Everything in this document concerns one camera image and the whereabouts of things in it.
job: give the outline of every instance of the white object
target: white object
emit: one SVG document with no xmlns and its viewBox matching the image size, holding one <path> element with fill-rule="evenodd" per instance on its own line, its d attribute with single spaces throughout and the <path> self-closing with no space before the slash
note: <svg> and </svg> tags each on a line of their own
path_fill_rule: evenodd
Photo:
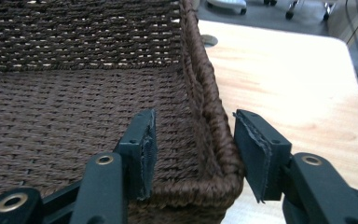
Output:
<svg viewBox="0 0 358 224">
<path fill-rule="evenodd" d="M 241 15 L 246 13 L 246 1 L 245 0 L 207 0 L 208 7 L 217 6 L 224 8 L 240 8 Z"/>
</svg>

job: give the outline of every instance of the floor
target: floor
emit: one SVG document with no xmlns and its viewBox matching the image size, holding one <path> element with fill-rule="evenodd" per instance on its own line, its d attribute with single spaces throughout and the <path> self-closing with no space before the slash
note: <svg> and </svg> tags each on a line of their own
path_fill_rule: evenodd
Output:
<svg viewBox="0 0 358 224">
<path fill-rule="evenodd" d="M 263 0 L 247 0 L 246 3 L 247 12 L 245 15 L 240 15 L 239 9 L 208 7 L 206 0 L 200 0 L 198 16 L 201 20 L 206 21 L 328 36 L 328 26 L 323 21 L 324 5 L 320 2 L 301 1 L 290 21 L 285 18 L 285 13 L 291 3 L 290 0 L 278 0 L 274 7 L 264 5 Z M 350 55 L 358 76 L 358 39 L 350 46 Z"/>
</svg>

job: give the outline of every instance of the chair leg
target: chair leg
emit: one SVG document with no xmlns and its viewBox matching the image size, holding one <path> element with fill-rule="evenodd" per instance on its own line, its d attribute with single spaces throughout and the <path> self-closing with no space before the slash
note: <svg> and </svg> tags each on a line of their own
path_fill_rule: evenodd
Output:
<svg viewBox="0 0 358 224">
<path fill-rule="evenodd" d="M 295 8 L 298 5 L 300 0 L 293 1 L 292 4 L 290 4 L 289 10 L 286 12 L 286 19 L 291 20 L 293 16 L 295 15 Z"/>
<path fill-rule="evenodd" d="M 327 21 L 333 11 L 334 4 L 324 3 L 324 8 L 326 9 L 324 13 L 324 21 Z"/>
</svg>

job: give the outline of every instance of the chair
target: chair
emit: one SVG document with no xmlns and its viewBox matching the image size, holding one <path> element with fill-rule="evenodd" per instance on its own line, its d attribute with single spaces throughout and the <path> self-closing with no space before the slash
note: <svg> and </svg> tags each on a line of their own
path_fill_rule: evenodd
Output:
<svg viewBox="0 0 358 224">
<path fill-rule="evenodd" d="M 241 15 L 246 13 L 246 1 L 245 0 L 207 0 L 208 7 L 224 7 L 224 8 L 240 8 Z"/>
<path fill-rule="evenodd" d="M 327 0 L 327 1 L 317 0 L 317 1 L 324 2 L 324 8 L 325 8 L 324 21 L 327 21 L 328 18 L 330 17 L 332 10 L 333 10 L 333 6 L 337 0 Z M 299 2 L 300 2 L 300 0 L 295 0 L 290 4 L 289 10 L 287 10 L 287 12 L 286 12 L 287 20 L 291 20 L 293 18 L 293 16 L 295 15 L 295 8 Z"/>
</svg>

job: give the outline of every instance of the woven basket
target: woven basket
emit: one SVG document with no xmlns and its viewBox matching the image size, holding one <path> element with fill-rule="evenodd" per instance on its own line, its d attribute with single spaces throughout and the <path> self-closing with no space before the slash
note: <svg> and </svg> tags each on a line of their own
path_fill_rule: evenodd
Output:
<svg viewBox="0 0 358 224">
<path fill-rule="evenodd" d="M 43 196 L 156 108 L 152 197 L 130 223 L 218 223 L 243 164 L 188 0 L 0 0 L 0 193 Z"/>
</svg>

